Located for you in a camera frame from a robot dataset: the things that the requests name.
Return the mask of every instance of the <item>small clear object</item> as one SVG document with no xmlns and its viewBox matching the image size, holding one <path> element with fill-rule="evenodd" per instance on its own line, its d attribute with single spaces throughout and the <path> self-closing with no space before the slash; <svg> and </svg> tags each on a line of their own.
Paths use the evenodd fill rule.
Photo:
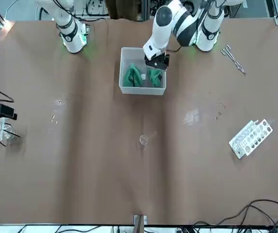
<svg viewBox="0 0 278 233">
<path fill-rule="evenodd" d="M 141 135 L 139 141 L 141 145 L 145 146 L 147 144 L 148 139 L 145 135 Z"/>
</svg>

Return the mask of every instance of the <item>floor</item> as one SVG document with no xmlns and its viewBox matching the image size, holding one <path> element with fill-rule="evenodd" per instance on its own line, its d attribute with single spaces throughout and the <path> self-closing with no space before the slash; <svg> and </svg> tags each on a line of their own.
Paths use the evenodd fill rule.
<svg viewBox="0 0 278 233">
<path fill-rule="evenodd" d="M 0 0 L 0 13 L 4 16 L 6 9 L 13 2 L 13 0 Z M 76 1 L 75 8 L 77 9 L 77 13 L 82 11 L 82 8 L 85 6 L 85 1 L 80 0 Z M 38 18 L 38 11 L 36 11 L 36 3 L 32 0 L 18 0 L 12 8 L 8 10 L 7 19 L 8 20 L 35 20 Z M 107 10 L 105 7 L 92 9 L 96 13 L 97 11 L 101 11 L 102 13 L 106 13 Z M 235 17 L 269 17 L 268 8 L 266 5 L 266 0 L 246 0 L 246 4 L 240 7 Z M 49 16 L 43 14 L 43 20 L 51 20 Z M 17 233 L 23 225 L 21 226 L 0 226 L 0 233 Z M 67 229 L 77 229 L 81 231 L 85 231 L 93 228 L 94 226 L 63 226 L 59 231 L 67 230 Z M 44 226 L 27 226 L 24 229 L 24 233 L 54 233 L 59 228 L 59 226 L 55 225 L 44 225 Z M 121 227 L 120 230 L 124 233 L 130 233 L 132 231 L 132 227 Z M 176 228 L 146 228 L 147 231 L 153 233 L 175 233 Z M 93 230 L 92 233 L 114 233 L 117 232 L 117 227 L 105 226 L 99 227 Z M 201 229 L 200 233 L 232 233 L 231 229 L 213 229 L 209 231 L 207 229 Z"/>
</svg>

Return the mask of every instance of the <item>green fabric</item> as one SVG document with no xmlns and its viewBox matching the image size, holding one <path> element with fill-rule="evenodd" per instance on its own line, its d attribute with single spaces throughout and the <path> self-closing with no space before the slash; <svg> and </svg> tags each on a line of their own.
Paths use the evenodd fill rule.
<svg viewBox="0 0 278 233">
<path fill-rule="evenodd" d="M 131 63 L 124 75 L 124 86 L 141 86 L 142 82 L 140 71 Z"/>
<path fill-rule="evenodd" d="M 162 70 L 161 69 L 148 69 L 148 76 L 154 86 L 160 86 L 162 83 Z"/>
</svg>

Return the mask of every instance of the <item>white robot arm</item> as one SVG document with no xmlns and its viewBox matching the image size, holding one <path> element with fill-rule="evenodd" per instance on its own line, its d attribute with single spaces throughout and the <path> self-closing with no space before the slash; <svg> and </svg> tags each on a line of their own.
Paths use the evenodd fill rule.
<svg viewBox="0 0 278 233">
<path fill-rule="evenodd" d="M 74 0 L 35 0 L 54 18 L 61 32 L 64 45 L 71 53 L 79 52 L 86 45 L 86 25 L 62 9 L 69 9 Z"/>
<path fill-rule="evenodd" d="M 216 43 L 224 19 L 223 6 L 237 5 L 243 0 L 202 0 L 192 16 L 180 0 L 160 7 L 155 15 L 151 38 L 143 46 L 148 66 L 167 69 L 169 55 L 165 54 L 171 33 L 182 47 L 197 45 L 210 51 Z"/>
</svg>

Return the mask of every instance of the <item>metal bracket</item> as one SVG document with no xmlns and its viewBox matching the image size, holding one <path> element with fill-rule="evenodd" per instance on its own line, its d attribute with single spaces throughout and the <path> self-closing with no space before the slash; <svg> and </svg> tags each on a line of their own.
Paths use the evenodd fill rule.
<svg viewBox="0 0 278 233">
<path fill-rule="evenodd" d="M 274 17 L 274 20 L 275 20 L 275 24 L 278 25 L 278 20 L 276 17 Z"/>
<path fill-rule="evenodd" d="M 134 215 L 133 223 L 134 223 L 134 228 L 132 233 L 144 233 L 144 225 L 147 225 L 147 216 Z"/>
</svg>

